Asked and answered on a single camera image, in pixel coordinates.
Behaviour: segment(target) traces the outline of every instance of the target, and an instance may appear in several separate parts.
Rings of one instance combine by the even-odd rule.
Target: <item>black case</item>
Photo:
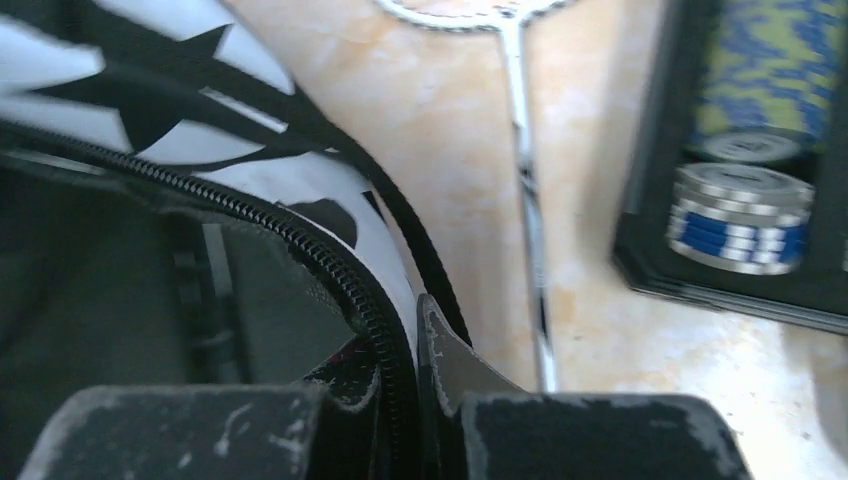
[[[669,2],[630,177],[622,198],[613,258],[634,290],[699,307],[733,310],[848,334],[848,273],[843,270],[848,206],[848,76],[833,101],[826,153],[787,172],[816,187],[807,251],[800,267],[778,276],[727,272],[695,263],[665,241],[675,168],[688,160],[702,59],[720,2]]]

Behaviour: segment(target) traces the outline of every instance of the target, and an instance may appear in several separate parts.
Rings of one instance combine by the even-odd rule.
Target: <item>blue and white poker chip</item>
[[[672,216],[669,220],[670,229],[684,229],[689,226],[727,237],[738,237],[752,240],[786,240],[800,238],[805,231],[805,225],[796,227],[761,228],[748,225],[713,220],[697,213],[688,212],[682,216]]]
[[[684,227],[675,227],[669,225],[668,238],[686,242],[689,239],[698,242],[705,242],[709,245],[723,248],[733,248],[738,250],[751,250],[763,252],[779,252],[787,247],[792,247],[800,239],[799,235],[794,235],[785,240],[774,240],[769,238],[743,238],[724,235],[722,233],[710,232],[702,230],[695,225],[689,224]]]
[[[688,247],[691,247],[701,253],[720,257],[727,260],[735,260],[737,262],[753,262],[753,263],[785,263],[796,258],[799,258],[802,253],[803,243],[796,242],[786,245],[780,250],[763,250],[763,249],[744,249],[731,248],[722,245],[717,245],[699,239],[692,235],[681,235],[678,238],[669,238],[669,241],[679,242]]]
[[[666,232],[669,247],[722,270],[791,272],[803,257],[812,188],[783,174],[734,168],[681,167]],[[746,195],[748,187],[756,194]]]

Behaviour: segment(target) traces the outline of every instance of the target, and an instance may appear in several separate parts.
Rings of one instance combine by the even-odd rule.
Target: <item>black zipper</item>
[[[132,155],[3,120],[0,120],[0,148],[38,151],[129,174],[200,199],[220,213],[280,236],[292,255],[341,300],[343,308],[347,304],[345,317],[351,328],[369,339],[380,366],[395,465],[393,474],[402,475],[398,468],[415,468],[419,442],[418,397],[406,333],[382,287],[350,252],[332,241],[322,240],[320,231],[269,202]]]

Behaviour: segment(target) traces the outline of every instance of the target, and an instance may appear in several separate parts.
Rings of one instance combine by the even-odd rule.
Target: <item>marble floor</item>
[[[371,0],[230,1],[409,197],[477,350],[535,388],[496,37],[417,30]],[[841,337],[636,294],[608,260],[666,1],[579,0],[527,35],[560,387],[699,395],[756,478],[848,478]],[[492,3],[410,1],[445,14]]]

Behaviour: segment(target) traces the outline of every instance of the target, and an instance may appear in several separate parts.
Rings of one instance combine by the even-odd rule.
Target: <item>black star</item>
[[[31,93],[114,108],[136,152],[156,143],[181,120],[210,125],[267,145],[270,150],[279,150],[268,158],[304,153],[316,147],[294,132],[277,133],[195,90],[127,65],[107,62],[106,68],[97,75]]]

